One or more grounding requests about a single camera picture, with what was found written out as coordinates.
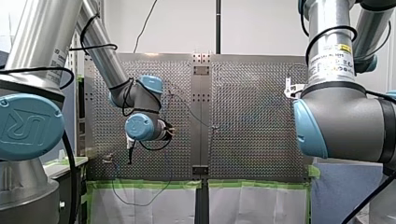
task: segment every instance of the white wall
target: white wall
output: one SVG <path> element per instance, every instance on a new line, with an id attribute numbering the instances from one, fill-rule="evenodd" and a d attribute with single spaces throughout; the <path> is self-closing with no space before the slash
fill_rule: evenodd
<path id="1" fill-rule="evenodd" d="M 105 0 L 106 28 L 120 52 L 134 50 L 152 2 Z M 304 55 L 308 39 L 301 29 L 297 3 L 297 0 L 223 0 L 221 52 Z M 360 10 L 360 6 L 351 10 L 352 25 L 356 25 Z M 215 11 L 215 0 L 159 0 L 137 52 L 215 51 Z M 388 43 L 378 52 L 377 69 L 359 75 L 359 83 L 372 91 L 388 90 L 392 77 L 389 55 L 393 46 Z M 396 78 L 392 81 L 396 88 Z"/>

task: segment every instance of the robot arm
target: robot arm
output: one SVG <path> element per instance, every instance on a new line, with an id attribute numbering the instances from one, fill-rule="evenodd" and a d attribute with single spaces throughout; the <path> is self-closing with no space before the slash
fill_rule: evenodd
<path id="1" fill-rule="evenodd" d="M 373 12 L 377 2 L 389 2 L 386 12 Z M 363 32 L 355 42 L 359 57 L 375 49 L 396 1 L 363 1 L 359 22 Z M 310 41 L 322 31 L 349 26 L 349 10 L 354 0 L 308 0 L 305 17 L 310 20 Z M 364 21 L 382 25 L 366 31 Z M 395 106 L 389 101 L 368 99 L 366 90 L 355 82 L 352 33 L 333 29 L 316 41 L 309 54 L 309 80 L 300 100 L 294 102 L 297 140 L 302 152 L 309 156 L 353 161 L 396 162 Z"/>
<path id="2" fill-rule="evenodd" d="M 95 18 L 96 13 L 92 2 L 84 0 L 77 29 L 86 47 L 110 43 L 102 22 L 100 20 L 90 22 Z M 110 89 L 110 103 L 117 107 L 134 109 L 125 124 L 127 135 L 137 141 L 168 140 L 171 137 L 169 130 L 172 127 L 158 116 L 163 93 L 162 80 L 158 77 L 142 76 L 137 80 L 138 84 L 133 85 L 114 49 L 88 49 L 88 52 Z"/>
<path id="3" fill-rule="evenodd" d="M 376 68 L 375 49 L 386 30 L 396 1 L 361 1 L 361 15 L 358 23 L 358 38 L 353 43 L 355 71 L 371 72 Z"/>

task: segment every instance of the white cloth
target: white cloth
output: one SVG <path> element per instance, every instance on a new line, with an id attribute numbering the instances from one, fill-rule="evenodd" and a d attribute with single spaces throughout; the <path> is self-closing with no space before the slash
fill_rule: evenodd
<path id="1" fill-rule="evenodd" d="M 211 224 L 305 224 L 305 189 L 209 190 Z"/>
<path id="2" fill-rule="evenodd" d="M 127 203 L 145 204 L 160 189 L 116 189 Z M 194 224 L 195 189 L 166 189 L 145 207 L 123 203 L 113 189 L 94 189 L 91 224 Z"/>

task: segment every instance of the metal clamp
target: metal clamp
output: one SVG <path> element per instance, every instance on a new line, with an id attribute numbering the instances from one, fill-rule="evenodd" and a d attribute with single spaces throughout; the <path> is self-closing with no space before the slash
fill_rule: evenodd
<path id="1" fill-rule="evenodd" d="M 299 99 L 300 96 L 298 93 L 301 93 L 305 88 L 305 84 L 295 84 L 291 85 L 291 78 L 286 78 L 286 87 L 285 87 L 285 95 L 289 99 Z"/>

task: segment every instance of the white label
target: white label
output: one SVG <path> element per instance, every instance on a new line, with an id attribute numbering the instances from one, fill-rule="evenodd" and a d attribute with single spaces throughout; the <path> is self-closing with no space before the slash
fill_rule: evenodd
<path id="1" fill-rule="evenodd" d="M 355 76 L 353 57 L 344 50 L 332 49 L 311 59 L 309 73 L 326 76 Z"/>
<path id="2" fill-rule="evenodd" d="M 66 63 L 66 57 L 66 53 L 56 49 L 53 52 L 50 67 L 64 67 L 64 64 Z M 47 78 L 59 85 L 61 83 L 62 72 L 63 71 L 61 70 L 48 71 Z"/>

